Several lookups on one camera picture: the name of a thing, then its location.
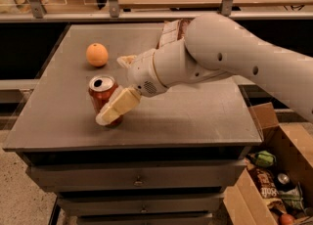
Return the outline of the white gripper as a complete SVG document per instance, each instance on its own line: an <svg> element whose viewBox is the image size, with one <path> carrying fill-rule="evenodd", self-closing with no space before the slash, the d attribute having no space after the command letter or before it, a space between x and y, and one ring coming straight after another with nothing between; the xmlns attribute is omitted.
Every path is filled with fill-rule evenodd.
<svg viewBox="0 0 313 225"><path fill-rule="evenodd" d="M155 53L156 49L151 49L137 57L128 55L116 59L122 68L128 68L127 79L133 87L118 86L114 90L109 101L96 116L99 125L110 125L136 108L140 103L141 94L145 97L153 97L167 91L167 87L157 77L154 65Z"/></svg>

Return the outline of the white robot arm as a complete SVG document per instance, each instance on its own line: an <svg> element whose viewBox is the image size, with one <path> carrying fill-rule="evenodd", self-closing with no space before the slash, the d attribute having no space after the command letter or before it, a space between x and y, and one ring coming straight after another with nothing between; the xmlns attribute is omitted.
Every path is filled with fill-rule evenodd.
<svg viewBox="0 0 313 225"><path fill-rule="evenodd" d="M206 14L193 19L185 35L178 22L167 23L159 46L117 59L127 69L128 86L119 86L96 116L108 125L130 112L140 99L181 83L240 75L313 121L313 58L268 43L231 19Z"/></svg>

